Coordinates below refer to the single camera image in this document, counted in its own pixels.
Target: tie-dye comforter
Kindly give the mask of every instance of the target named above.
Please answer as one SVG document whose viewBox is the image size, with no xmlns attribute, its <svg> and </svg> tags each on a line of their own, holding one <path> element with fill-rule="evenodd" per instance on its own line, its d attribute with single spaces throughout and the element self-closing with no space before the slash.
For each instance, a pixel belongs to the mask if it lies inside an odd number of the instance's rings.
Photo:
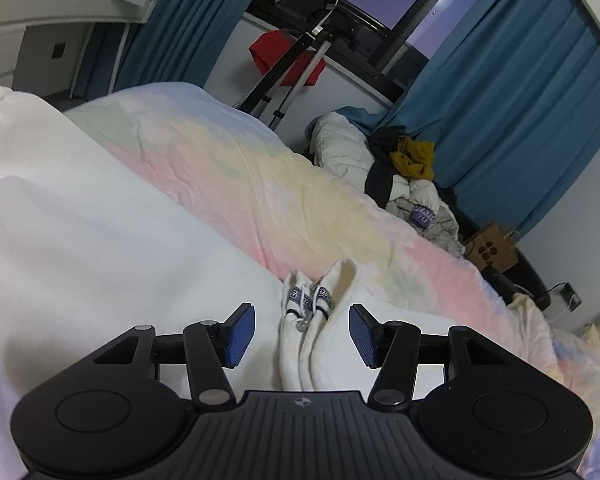
<svg viewBox="0 0 600 480">
<path fill-rule="evenodd" d="M 352 258 L 378 298 L 471 326 L 560 381 L 592 411 L 594 437 L 579 472 L 600 479 L 600 355 L 552 332 L 528 298 L 505 306 L 471 263 L 195 86 L 133 88 L 67 116 L 277 277 L 299 269 L 316 280 Z"/>
</svg>

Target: blue gripper pad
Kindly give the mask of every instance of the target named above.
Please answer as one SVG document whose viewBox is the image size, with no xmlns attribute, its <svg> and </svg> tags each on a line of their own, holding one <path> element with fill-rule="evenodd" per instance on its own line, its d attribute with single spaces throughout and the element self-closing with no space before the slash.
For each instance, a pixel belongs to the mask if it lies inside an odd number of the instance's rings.
<svg viewBox="0 0 600 480">
<path fill-rule="evenodd" d="M 349 335 L 365 365 L 369 368 L 377 368 L 378 346 L 374 342 L 373 332 L 353 306 L 349 308 Z"/>
<path fill-rule="evenodd" d="M 240 360 L 251 342 L 255 329 L 256 310 L 253 305 L 250 305 L 231 327 L 229 344 L 224 350 L 226 363 L 224 366 L 226 368 L 235 368 L 240 364 Z"/>
</svg>

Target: pile of clothes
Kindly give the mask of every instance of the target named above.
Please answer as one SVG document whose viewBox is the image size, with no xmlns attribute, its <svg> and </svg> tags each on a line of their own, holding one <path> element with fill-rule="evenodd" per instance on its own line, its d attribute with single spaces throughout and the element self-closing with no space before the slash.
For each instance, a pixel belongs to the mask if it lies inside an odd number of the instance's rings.
<svg viewBox="0 0 600 480">
<path fill-rule="evenodd" d="M 415 141 L 401 128 L 379 128 L 365 137 L 336 112 L 315 121 L 310 146 L 316 166 L 368 194 L 423 238 L 460 257 L 464 245 L 458 222 L 432 182 L 433 150 L 432 142 Z"/>
</svg>

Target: power socket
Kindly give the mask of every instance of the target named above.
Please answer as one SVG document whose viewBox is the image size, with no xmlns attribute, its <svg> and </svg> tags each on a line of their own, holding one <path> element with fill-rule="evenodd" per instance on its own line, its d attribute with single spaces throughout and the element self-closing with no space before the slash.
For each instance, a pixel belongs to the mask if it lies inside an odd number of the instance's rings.
<svg viewBox="0 0 600 480">
<path fill-rule="evenodd" d="M 569 282 L 564 284 L 562 290 L 560 291 L 560 295 L 565 303 L 569 305 L 569 310 L 572 312 L 582 304 L 580 296 L 576 294 L 576 291 L 573 289 L 573 285 L 571 285 Z"/>
</svg>

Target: white desk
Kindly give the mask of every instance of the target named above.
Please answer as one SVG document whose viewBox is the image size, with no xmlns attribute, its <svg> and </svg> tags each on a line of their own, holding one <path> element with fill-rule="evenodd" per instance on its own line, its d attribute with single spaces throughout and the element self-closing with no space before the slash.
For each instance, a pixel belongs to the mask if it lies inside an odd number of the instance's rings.
<svg viewBox="0 0 600 480">
<path fill-rule="evenodd" d="M 0 83 L 11 86 L 22 37 L 27 27 L 54 23 L 91 23 L 74 72 L 73 93 L 80 63 L 95 23 L 125 23 L 109 82 L 113 90 L 131 23 L 145 23 L 156 0 L 0 0 Z"/>
</svg>

